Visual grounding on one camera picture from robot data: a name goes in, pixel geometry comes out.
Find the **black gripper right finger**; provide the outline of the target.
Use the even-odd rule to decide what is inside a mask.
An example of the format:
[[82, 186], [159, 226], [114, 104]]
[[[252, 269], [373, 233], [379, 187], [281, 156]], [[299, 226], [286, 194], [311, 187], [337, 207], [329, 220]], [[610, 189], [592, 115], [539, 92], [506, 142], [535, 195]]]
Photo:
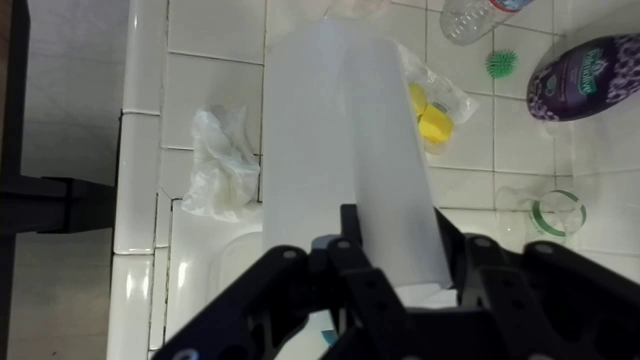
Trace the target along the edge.
[[559, 243], [466, 235], [458, 298], [488, 313], [506, 360], [640, 360], [640, 285]]

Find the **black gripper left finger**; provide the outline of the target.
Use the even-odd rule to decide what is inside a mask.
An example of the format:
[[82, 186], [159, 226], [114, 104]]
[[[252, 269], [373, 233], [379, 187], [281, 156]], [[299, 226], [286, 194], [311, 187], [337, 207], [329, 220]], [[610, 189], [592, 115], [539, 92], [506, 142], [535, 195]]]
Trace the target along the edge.
[[316, 309], [309, 259], [294, 245], [267, 250], [151, 360], [273, 360]]

